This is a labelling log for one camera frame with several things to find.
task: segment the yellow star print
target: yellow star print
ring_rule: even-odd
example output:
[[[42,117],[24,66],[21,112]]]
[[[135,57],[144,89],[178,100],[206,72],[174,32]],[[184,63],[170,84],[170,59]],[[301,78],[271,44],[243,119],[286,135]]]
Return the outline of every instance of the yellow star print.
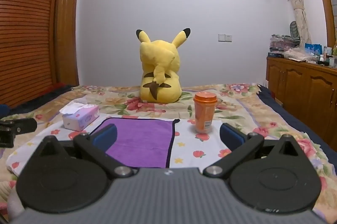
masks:
[[[174,163],[182,163],[183,160],[181,158],[175,158]]]

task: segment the door frame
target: door frame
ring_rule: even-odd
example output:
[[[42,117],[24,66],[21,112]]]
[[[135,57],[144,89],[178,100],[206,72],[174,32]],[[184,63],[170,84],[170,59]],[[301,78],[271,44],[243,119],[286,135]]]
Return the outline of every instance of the door frame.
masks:
[[[59,78],[58,78],[58,72],[57,72],[57,58],[56,58],[56,46],[57,46],[57,13],[58,13],[58,2],[59,0],[55,0],[55,18],[54,18],[54,44],[53,44],[53,54],[54,54],[54,67],[55,67],[55,76],[56,76],[56,83],[59,83]],[[76,48],[76,6],[77,6],[77,0],[74,2],[73,6],[73,29],[72,29],[72,38],[75,43],[75,48]],[[76,84],[79,85],[79,73],[78,73],[78,68],[77,68],[77,53],[75,50],[75,55],[74,55],[74,60],[75,60],[75,66],[77,70],[77,77],[76,77]]]

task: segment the wall switch plate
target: wall switch plate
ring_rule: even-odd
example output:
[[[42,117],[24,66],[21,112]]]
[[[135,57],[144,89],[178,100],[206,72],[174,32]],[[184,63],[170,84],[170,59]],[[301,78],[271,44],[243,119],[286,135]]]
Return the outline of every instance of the wall switch plate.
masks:
[[[231,35],[218,34],[218,41],[219,42],[231,42],[232,38],[231,38]]]

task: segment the plush toy ear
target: plush toy ear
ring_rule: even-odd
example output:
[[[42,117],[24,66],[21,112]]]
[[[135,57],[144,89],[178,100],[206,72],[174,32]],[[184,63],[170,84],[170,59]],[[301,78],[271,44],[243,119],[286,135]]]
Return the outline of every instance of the plush toy ear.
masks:
[[[190,28],[186,28],[185,30],[181,31],[172,41],[172,44],[178,48],[181,44],[183,44],[186,39],[188,38],[188,36],[191,33],[191,29]]]
[[[137,30],[136,35],[137,35],[137,38],[140,40],[140,42],[146,42],[146,43],[151,42],[148,35],[143,30]]]

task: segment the tissue box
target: tissue box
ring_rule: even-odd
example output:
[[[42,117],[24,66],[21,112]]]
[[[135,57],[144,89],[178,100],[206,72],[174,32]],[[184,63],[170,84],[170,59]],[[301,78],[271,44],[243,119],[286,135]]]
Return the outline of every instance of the tissue box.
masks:
[[[64,114],[62,118],[66,129],[83,131],[83,129],[92,123],[98,116],[98,106],[91,105],[91,107],[81,108],[73,114]]]

